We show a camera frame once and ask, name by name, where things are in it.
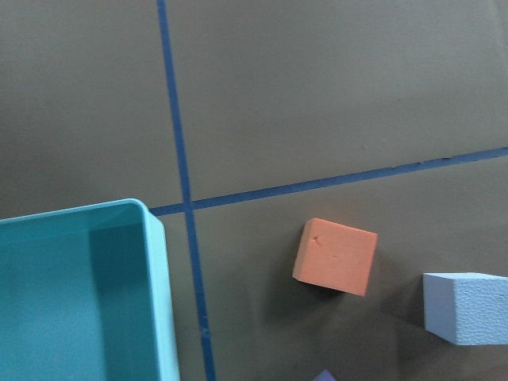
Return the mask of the blue foam block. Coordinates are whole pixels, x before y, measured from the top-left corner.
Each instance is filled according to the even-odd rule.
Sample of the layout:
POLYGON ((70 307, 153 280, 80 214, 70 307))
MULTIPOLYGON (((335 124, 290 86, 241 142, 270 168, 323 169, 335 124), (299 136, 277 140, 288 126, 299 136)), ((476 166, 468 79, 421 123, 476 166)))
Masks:
POLYGON ((422 275, 425 330, 455 345, 507 344, 507 278, 483 273, 422 275))

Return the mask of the orange foam block left side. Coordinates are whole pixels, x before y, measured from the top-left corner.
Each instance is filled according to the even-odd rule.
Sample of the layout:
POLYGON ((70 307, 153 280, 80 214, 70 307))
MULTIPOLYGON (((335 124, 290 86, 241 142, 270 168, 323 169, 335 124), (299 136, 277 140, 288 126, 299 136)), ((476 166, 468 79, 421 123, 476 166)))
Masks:
POLYGON ((313 217, 304 225, 292 276, 363 297, 377 241, 377 233, 313 217))

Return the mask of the teal plastic bin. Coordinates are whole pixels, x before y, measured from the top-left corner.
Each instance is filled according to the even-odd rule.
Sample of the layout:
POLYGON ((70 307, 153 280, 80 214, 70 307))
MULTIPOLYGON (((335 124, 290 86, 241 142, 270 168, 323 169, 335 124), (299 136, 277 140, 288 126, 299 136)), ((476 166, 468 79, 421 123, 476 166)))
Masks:
POLYGON ((4 380, 177 380, 163 223, 134 198, 1 222, 4 380))

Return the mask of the purple foam block left side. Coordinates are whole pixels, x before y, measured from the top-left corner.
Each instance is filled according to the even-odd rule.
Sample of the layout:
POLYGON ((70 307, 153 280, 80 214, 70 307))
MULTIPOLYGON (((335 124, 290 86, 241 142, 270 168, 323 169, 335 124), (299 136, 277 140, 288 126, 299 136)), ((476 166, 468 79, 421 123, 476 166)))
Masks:
POLYGON ((324 369, 313 378, 313 381, 337 381, 337 379, 328 369, 324 369))

